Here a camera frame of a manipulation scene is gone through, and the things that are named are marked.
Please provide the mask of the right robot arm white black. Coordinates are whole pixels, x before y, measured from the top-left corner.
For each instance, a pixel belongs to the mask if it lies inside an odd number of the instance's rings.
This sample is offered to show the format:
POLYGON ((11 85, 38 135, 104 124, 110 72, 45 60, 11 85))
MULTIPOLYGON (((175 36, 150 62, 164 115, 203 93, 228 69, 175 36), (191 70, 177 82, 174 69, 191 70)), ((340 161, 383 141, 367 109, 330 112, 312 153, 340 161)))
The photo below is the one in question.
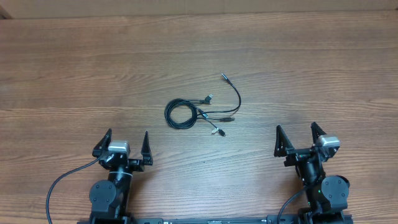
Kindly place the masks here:
POLYGON ((353 223, 348 208, 350 182, 341 175, 327 176, 323 163, 332 158, 340 148, 340 140, 327 134, 316 122, 311 124, 313 144, 303 149, 294 148, 282 126, 276 127, 274 156, 283 157, 286 167, 294 167, 303 189, 291 196, 280 208, 276 223, 353 223), (283 215, 286 207, 298 196, 305 194, 308 207, 296 215, 283 215))

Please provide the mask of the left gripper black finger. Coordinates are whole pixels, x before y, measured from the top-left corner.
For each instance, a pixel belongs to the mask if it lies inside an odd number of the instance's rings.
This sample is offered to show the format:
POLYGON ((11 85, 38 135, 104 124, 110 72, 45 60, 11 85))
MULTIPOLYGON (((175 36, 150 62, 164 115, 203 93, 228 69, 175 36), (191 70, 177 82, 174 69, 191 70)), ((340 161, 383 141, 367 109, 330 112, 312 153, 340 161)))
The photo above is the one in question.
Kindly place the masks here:
POLYGON ((93 148, 92 156, 99 157, 104 153, 104 151, 108 150, 108 146, 111 142, 112 129, 109 128, 103 138, 99 141, 99 143, 93 148))
POLYGON ((152 153, 149 146, 149 133, 148 131, 145 132, 144 140, 142 143, 141 155, 143 164, 145 166, 152 166, 153 165, 153 158, 152 153))

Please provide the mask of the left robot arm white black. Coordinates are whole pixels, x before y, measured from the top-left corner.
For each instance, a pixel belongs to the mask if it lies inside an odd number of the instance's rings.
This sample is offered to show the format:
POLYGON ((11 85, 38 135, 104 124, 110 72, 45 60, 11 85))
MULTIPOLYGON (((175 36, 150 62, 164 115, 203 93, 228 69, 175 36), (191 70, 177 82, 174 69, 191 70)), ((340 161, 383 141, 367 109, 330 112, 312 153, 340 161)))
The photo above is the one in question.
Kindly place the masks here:
POLYGON ((112 140, 109 129, 93 148, 92 155, 99 165, 109 171, 106 180, 99 180, 90 189, 90 223, 136 223, 127 212, 129 193, 134 172, 143 172, 153 164, 149 135, 145 133, 141 159, 132 159, 128 141, 112 140))

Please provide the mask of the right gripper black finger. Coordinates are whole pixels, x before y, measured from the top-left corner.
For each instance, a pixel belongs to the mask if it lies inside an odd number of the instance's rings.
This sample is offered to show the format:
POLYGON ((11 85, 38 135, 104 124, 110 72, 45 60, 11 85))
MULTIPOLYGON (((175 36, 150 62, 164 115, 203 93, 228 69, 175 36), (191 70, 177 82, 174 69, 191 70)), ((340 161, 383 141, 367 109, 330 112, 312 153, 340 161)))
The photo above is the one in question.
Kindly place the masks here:
POLYGON ((312 122, 310 127, 314 145, 322 145, 322 136, 326 135, 326 132, 316 122, 312 122))
POLYGON ((287 135, 285 134, 284 130, 282 129, 281 125, 276 127, 276 142, 275 142, 275 149, 274 149, 274 156, 275 157, 285 157, 289 155, 294 150, 294 147, 290 140, 288 139, 287 135))

